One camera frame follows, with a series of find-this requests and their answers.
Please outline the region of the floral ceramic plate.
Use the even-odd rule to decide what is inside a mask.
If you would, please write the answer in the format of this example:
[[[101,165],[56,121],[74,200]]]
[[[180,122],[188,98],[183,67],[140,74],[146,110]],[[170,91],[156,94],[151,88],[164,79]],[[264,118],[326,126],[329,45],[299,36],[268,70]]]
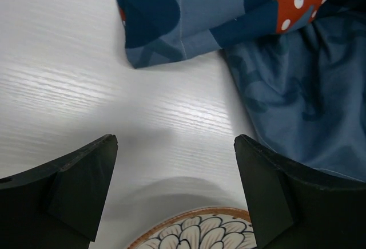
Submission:
[[[206,207],[174,216],[145,232],[127,249],[256,248],[248,211]]]

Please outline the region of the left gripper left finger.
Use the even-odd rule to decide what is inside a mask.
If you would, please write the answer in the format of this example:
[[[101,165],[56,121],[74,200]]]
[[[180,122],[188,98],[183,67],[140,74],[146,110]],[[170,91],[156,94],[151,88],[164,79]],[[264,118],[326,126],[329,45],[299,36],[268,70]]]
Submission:
[[[1,179],[1,248],[89,248],[118,151],[115,135]]]

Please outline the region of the blue bear placemat cloth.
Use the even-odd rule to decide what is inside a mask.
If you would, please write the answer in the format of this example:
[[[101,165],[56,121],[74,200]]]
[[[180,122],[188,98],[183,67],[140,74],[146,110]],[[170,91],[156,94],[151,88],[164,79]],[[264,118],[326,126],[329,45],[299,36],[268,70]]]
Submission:
[[[136,68],[222,50],[259,141],[365,181],[365,0],[117,0]]]

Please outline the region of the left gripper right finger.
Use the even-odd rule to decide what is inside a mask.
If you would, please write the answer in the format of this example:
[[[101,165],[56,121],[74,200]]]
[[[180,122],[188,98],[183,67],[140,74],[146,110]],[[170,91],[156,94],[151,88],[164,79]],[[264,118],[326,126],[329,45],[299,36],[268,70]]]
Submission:
[[[246,135],[234,149],[258,248],[365,247],[365,183],[302,165]]]

